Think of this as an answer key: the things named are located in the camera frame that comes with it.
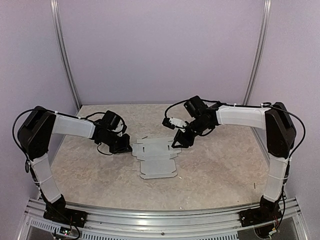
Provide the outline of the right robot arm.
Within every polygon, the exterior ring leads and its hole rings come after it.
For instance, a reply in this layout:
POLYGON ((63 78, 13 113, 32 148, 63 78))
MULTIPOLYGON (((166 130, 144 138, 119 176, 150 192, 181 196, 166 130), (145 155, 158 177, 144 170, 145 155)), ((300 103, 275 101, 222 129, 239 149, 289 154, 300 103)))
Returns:
POLYGON ((218 126, 243 126, 265 132, 269 172, 260 201, 262 206, 257 208, 255 216, 260 222, 268 221, 276 212, 274 204, 280 200, 289 177, 297 135, 285 105, 282 102, 259 106, 228 104, 204 100, 198 95, 181 101, 181 104, 193 119, 191 122, 169 117, 167 113, 162 122, 170 129, 177 129, 173 148, 187 149, 193 146, 196 137, 204 137, 218 126))

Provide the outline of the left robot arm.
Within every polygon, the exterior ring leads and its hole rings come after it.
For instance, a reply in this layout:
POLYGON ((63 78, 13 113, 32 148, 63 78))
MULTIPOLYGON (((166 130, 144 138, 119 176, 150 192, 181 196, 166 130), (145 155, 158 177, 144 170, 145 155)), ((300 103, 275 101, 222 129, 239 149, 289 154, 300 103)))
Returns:
POLYGON ((53 204, 49 210, 57 221, 63 223, 70 218, 70 211, 59 202, 64 197, 57 187, 49 163, 49 144, 52 135, 74 136, 94 141, 109 147, 109 154, 130 153, 130 136, 123 118, 113 111, 102 113, 102 118, 91 120, 37 106, 17 131, 20 149, 27 157, 27 164, 42 198, 53 204))

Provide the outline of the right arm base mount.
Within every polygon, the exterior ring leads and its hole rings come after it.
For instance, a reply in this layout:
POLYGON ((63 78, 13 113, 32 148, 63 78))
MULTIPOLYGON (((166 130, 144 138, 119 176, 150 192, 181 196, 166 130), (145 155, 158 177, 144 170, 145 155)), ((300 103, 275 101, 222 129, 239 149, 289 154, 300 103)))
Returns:
POLYGON ((264 211, 261 207, 249 208, 239 212, 239 218, 242 227, 249 227, 253 225, 259 225, 266 222, 279 220, 282 217, 282 212, 279 208, 276 208, 272 212, 264 211))

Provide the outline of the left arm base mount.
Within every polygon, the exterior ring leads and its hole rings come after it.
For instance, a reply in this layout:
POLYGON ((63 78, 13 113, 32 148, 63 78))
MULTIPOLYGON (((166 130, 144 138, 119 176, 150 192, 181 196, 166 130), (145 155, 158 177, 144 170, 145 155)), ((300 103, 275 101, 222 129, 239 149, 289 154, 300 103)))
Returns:
POLYGON ((46 209, 43 217, 47 220, 83 228, 87 220, 88 213, 81 210, 65 208, 62 212, 54 209, 46 209))

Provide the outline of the white paper box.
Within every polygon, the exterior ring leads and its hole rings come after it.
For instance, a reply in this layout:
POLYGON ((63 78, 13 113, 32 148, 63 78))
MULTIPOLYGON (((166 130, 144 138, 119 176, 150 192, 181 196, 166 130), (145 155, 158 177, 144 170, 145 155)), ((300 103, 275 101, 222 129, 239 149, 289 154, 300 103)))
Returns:
POLYGON ((144 180, 177 176, 175 158, 182 152, 173 148, 173 138, 144 138, 132 144, 132 156, 140 161, 140 177, 144 180))

